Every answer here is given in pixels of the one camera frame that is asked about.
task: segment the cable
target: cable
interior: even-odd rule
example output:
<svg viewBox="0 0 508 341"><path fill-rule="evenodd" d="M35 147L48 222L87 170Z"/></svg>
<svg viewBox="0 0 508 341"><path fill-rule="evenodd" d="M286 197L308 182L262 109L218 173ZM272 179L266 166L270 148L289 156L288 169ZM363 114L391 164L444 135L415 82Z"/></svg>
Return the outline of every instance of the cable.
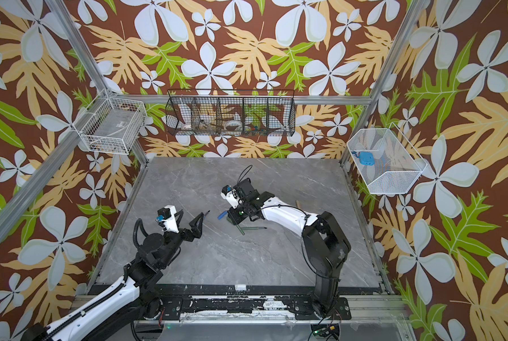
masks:
<svg viewBox="0 0 508 341"><path fill-rule="evenodd" d="M137 332L135 331L135 322L131 321L130 325L131 325L131 334L133 334L133 338L135 339L135 341L141 341L141 339L138 338Z"/></svg>
<svg viewBox="0 0 508 341"><path fill-rule="evenodd" d="M248 174L248 172L250 172L251 169L252 169L252 165L248 165L245 169L243 169L243 171L239 175L239 179L237 180L237 185L239 184L239 182L241 182L243 180L243 178Z"/></svg>

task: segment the blue object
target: blue object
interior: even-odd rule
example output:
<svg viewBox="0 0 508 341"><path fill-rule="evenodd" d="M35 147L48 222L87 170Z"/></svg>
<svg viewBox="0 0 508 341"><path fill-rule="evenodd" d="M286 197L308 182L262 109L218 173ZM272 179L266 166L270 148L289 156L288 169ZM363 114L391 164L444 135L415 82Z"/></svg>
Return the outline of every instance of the blue object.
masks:
<svg viewBox="0 0 508 341"><path fill-rule="evenodd" d="M365 166L373 166L375 165L375 160L373 160L373 154L370 152L362 152L360 153L360 164Z"/></svg>

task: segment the tropical leaf wallpaper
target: tropical leaf wallpaper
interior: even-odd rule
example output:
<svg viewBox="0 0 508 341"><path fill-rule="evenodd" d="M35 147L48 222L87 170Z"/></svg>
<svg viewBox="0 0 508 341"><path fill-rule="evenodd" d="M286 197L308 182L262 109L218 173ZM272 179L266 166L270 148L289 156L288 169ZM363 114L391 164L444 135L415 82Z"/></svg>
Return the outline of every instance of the tropical leaf wallpaper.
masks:
<svg viewBox="0 0 508 341"><path fill-rule="evenodd" d="M0 0L0 211L83 115L94 88L42 0ZM0 340L59 319L138 174L134 155L78 146L0 244Z"/></svg>
<svg viewBox="0 0 508 341"><path fill-rule="evenodd" d="M427 169L379 196L346 166L417 339L508 340L508 1L432 1L384 91L368 126Z"/></svg>

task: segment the black cable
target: black cable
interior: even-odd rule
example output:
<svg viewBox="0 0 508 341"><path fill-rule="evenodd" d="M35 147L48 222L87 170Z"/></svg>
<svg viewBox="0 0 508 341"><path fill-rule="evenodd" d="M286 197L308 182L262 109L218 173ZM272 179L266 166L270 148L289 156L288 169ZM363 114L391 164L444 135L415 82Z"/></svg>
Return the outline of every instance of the black cable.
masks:
<svg viewBox="0 0 508 341"><path fill-rule="evenodd" d="M302 210L301 208L298 208L298 207L295 207L295 206L280 205L280 204L279 205L264 206L264 207L260 208L259 210L257 210L256 213L261 212L264 208L270 208L270 207L291 207L291 208L295 208L295 209L297 209L298 211L302 212L305 215L305 222L303 224L302 230L305 228L305 225L307 225L307 218L309 217L309 215L304 210ZM316 270L311 267L311 264L309 263L309 261L307 261L307 257L305 256L305 252L304 252L303 248L304 248L304 243L303 243L303 238L301 238L301 254L303 255L303 259L305 260L305 263L307 263L307 266L309 267L309 270L311 270L315 275L317 275L317 276L319 276L321 278L335 279L338 282L341 281L339 278L320 275L318 272L316 272Z"/></svg>
<svg viewBox="0 0 508 341"><path fill-rule="evenodd" d="M137 219L135 222L135 226L133 227L133 245L138 249L140 245L138 244L137 234L138 234L138 227L142 225L142 219Z"/></svg>
<svg viewBox="0 0 508 341"><path fill-rule="evenodd" d="M81 317L82 315L85 315L87 311L89 311L89 310L95 308L97 305L105 302L107 299L112 297L116 292L120 291L121 288L123 288L125 286L125 283L127 283L127 280L128 280L128 269L129 269L128 265L125 265L123 267L123 281L118 286L116 286L116 288L114 290L109 292L107 295L101 297L99 300L93 302L92 304L89 304L87 307L85 307L85 309L75 313L68 320L66 320L65 322L63 322L62 324L57 326L54 330L52 330L49 334L47 334L47 336L44 337L41 341L51 340L52 337L55 334L57 334L59 331L63 330L69 324L73 323L76 319L78 319L78 317Z"/></svg>
<svg viewBox="0 0 508 341"><path fill-rule="evenodd" d="M178 253L173 257L173 259L170 260L169 265L176 259L176 257L178 257L178 255L180 254L180 251L182 251L182 249L180 247L178 247Z"/></svg>
<svg viewBox="0 0 508 341"><path fill-rule="evenodd" d="M141 341L141 339L138 338L137 332L135 331L135 322L131 321L130 325L131 325L131 334L133 334L133 338L135 339L135 341Z"/></svg>
<svg viewBox="0 0 508 341"><path fill-rule="evenodd" d="M241 174L239 174L239 179L237 180L237 185L239 184L239 182L241 182L243 180L243 178L248 174L248 172L250 172L251 169L252 169L252 165L248 165L245 169L243 169Z"/></svg>

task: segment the marble surface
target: marble surface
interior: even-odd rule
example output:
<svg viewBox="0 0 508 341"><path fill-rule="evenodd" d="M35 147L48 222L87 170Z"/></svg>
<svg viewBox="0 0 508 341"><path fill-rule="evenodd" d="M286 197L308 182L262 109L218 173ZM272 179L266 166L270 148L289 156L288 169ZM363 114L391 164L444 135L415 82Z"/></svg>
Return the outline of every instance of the marble surface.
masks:
<svg viewBox="0 0 508 341"><path fill-rule="evenodd" d="M274 222L258 220L242 226L266 226L245 231L218 215L229 208L220 192L237 183L241 171L252 164L247 177L260 193L271 192L308 212L332 213L351 242L352 250L341 271L340 286L378 287L376 273L345 187L345 175L336 160L154 158L133 202L125 225L102 267L97 283L112 283L122 267L135 257L132 230L142 218L148 233L160 232L156 212L166 205L184 210L187 226L200 212L210 210L203 236L183 242L182 253L163 271L159 283L172 284L315 284L315 274L301 255L299 236ZM139 232L139 242L144 236Z"/></svg>

